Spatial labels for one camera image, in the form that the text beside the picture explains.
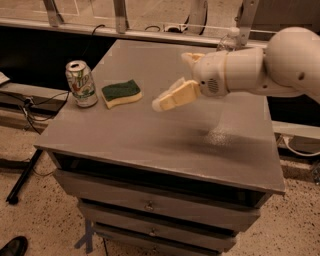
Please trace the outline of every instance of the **shoe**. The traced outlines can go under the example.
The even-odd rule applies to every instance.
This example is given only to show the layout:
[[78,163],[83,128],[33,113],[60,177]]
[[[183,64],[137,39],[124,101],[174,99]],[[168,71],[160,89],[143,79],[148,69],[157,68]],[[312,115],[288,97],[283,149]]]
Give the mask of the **shoe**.
[[24,236],[18,236],[13,238],[0,250],[0,256],[23,256],[27,248],[27,238]]

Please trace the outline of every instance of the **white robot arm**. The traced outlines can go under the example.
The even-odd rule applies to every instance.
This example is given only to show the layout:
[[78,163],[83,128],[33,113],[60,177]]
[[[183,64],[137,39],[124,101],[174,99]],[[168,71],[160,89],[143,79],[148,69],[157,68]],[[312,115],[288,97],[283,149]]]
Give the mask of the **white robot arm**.
[[184,53],[193,80],[179,79],[153,101],[164,111],[195,100],[200,94],[221,97],[246,91],[258,95],[308,95],[320,104],[320,37],[304,28],[278,32],[265,52],[250,48],[209,54]]

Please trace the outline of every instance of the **green sponge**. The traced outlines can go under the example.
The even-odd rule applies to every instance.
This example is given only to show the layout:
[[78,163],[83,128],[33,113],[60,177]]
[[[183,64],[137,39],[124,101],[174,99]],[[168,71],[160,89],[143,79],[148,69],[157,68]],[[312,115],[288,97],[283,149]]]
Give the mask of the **green sponge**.
[[116,105],[135,102],[142,98],[141,90],[134,80],[107,85],[102,88],[102,95],[109,109]]

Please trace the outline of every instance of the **gray cabinet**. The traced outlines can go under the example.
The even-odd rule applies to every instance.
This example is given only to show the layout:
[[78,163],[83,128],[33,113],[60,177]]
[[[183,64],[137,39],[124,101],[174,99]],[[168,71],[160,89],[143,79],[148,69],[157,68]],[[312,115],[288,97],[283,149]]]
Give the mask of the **gray cabinet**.
[[210,51],[118,40],[93,70],[97,94],[134,79],[143,98],[111,110],[102,100],[81,109],[70,98],[36,142],[98,235],[169,255],[216,255],[272,194],[284,193],[264,97],[235,93],[223,106],[200,97],[152,110],[172,82],[190,78],[181,53]]

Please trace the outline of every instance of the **aluminum can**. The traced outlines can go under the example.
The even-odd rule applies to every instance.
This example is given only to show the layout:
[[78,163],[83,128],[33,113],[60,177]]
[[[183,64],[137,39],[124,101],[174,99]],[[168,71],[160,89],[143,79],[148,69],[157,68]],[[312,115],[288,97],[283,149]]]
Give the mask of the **aluminum can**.
[[66,77],[79,107],[90,107],[98,101],[91,70],[84,61],[69,62],[66,66]]

